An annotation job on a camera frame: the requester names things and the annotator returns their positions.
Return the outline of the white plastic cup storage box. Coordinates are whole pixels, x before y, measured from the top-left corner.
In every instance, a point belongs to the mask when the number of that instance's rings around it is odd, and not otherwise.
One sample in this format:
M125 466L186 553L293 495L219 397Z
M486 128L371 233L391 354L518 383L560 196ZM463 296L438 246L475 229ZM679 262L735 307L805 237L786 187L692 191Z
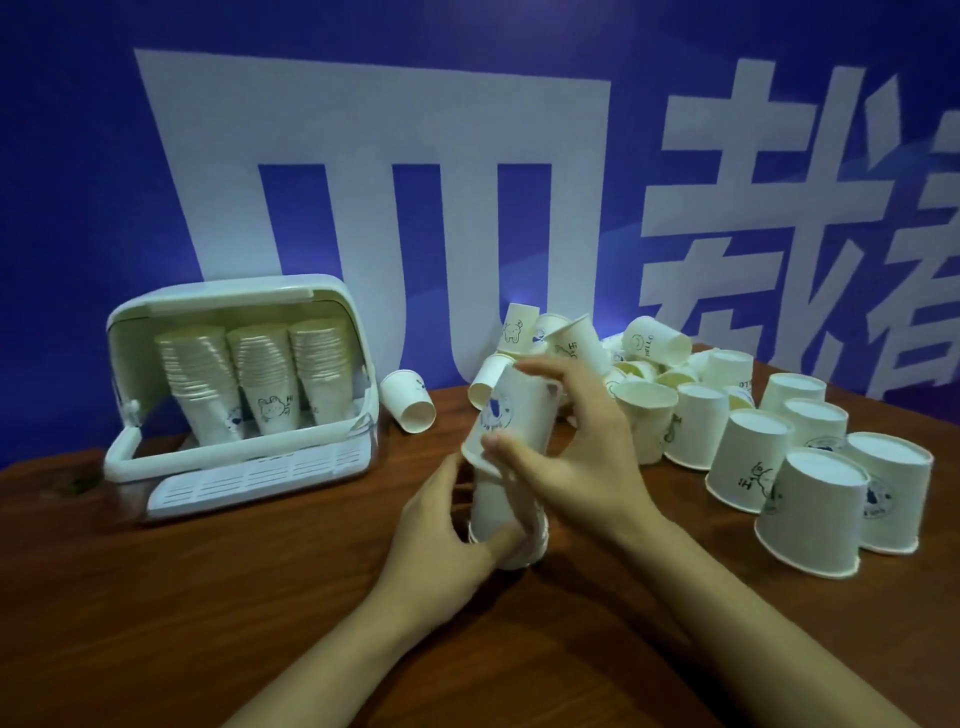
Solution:
M262 435L235 370L244 438L199 445L171 393L155 335L199 325L226 332L270 323L288 328L328 317L343 317L348 326L353 402L347 418L317 425L295 368L299 427ZM326 486L363 475L376 460L380 400L374 360L354 298L336 276L259 276L160 288L117 306L106 336L123 428L104 455L102 471L132 519L172 520Z

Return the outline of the person's left hand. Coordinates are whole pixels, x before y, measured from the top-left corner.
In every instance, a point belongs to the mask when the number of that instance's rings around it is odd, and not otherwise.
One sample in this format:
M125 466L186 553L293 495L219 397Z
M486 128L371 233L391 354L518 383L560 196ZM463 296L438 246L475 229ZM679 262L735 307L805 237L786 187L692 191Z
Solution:
M401 622L434 628L451 620L493 573L474 561L453 526L453 493L463 464L447 455L404 505L385 564L366 602Z

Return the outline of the short stack of nested cups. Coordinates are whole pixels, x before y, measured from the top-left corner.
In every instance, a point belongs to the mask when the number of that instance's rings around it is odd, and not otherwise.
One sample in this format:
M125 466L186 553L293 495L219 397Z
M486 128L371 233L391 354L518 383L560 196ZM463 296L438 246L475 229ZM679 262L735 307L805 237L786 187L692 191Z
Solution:
M471 543L486 542L500 528L518 525L531 528L521 547L499 565L505 572L534 566L546 556L549 523L546 510L522 483L496 471L473 469L473 497L467 528Z

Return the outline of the person's right forearm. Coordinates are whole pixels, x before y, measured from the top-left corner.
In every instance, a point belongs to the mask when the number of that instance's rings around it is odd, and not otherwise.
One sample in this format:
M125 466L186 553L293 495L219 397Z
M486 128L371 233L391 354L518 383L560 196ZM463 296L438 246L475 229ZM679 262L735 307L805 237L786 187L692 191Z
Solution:
M762 728L921 728L653 506L609 540Z

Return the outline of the person's left forearm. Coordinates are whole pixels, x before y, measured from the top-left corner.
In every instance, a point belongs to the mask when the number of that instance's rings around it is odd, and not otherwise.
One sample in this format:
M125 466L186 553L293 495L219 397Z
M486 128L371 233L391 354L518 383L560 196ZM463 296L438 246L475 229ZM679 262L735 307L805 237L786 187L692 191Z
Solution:
M348 728L397 663L473 594L380 579L354 611L222 728Z

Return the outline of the tall stack of nested cups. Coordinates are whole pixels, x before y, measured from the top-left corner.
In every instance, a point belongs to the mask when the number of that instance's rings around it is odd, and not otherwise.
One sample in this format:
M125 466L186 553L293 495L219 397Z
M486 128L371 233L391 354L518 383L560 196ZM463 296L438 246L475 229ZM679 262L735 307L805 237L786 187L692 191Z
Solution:
M153 341L181 412L200 446L243 440L243 407L226 328L200 324Z
M226 333L238 382L262 435L296 431L300 386L287 325L261 323Z
M287 331L316 425L348 418L354 401L354 359L346 318L298 321Z

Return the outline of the plain white paper cup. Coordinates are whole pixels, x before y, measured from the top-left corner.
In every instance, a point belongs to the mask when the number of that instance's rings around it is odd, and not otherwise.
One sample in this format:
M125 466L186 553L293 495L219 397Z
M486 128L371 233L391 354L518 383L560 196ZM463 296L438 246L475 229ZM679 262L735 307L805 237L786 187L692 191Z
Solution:
M437 417L424 379L414 370L394 370L379 383L382 404L398 426L409 434L428 431Z

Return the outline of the person's right hand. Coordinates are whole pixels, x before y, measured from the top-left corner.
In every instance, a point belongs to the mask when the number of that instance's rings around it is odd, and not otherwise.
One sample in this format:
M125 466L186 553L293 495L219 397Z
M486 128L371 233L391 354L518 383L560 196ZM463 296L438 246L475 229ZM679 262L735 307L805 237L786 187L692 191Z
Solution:
M654 504L634 452L628 420L602 378L571 358L520 359L515 369L563 385L577 432L558 462L556 488L532 488L568 525L624 552L671 549L679 529Z

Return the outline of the pile of white paper cups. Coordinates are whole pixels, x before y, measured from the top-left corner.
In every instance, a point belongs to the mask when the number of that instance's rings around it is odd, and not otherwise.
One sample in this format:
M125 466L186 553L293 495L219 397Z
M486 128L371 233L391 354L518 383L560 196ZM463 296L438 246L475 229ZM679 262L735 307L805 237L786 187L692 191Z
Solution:
M794 440L799 430L786 415L732 409L728 392L707 383L611 384L613 363L589 316L550 332L522 358L537 356L571 358L598 375L626 416L637 466L666 457L705 472L718 501L757 516L756 538L780 562L843 579L858 571L859 550L916 551L933 464L918 444L853 432L839 448L822 448Z

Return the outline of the blue banner with white characters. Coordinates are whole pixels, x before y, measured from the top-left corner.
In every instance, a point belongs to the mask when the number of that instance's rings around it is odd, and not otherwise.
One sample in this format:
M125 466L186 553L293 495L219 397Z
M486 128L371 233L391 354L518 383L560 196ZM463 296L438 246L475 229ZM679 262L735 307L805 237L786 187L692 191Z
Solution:
M855 110L840 178L890 181L884 219L831 227L811 288L846 241L862 257L822 322L786 308L790 229L729 231L730 256L779 254L766 289L695 299L683 330L759 334L758 354L807 340L815 373L825 336L842 343L832 381L960 426L960 336L913 349L907 324L960 328L960 255L935 273L956 285L909 302L920 262L884 261L894 234L938 227L923 210L932 173L960 172L960 154L931 144L942 115L960 112L960 0L0 0L0 468L104 448L122 427L106 321L142 293L198 282L193 247L136 50L308 62L425 67L610 83L595 321L621 331L638 313L647 271L684 259L690 235L643 238L647 188L709 184L719 151L663 151L670 95L727 95L737 62L775 64L772 96L821 112L837 67L863 67L861 97L895 77L901 143L867 161ZM869 331L889 300L912 319Z

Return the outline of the white printed paper cup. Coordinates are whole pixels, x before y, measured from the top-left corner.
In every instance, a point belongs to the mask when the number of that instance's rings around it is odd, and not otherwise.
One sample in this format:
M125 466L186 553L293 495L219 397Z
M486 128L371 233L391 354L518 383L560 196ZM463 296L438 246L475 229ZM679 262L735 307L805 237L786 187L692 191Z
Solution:
M544 455L561 401L558 381L506 367L491 390L461 446L463 459L478 473L501 478L498 465L484 454L482 437L507 432Z

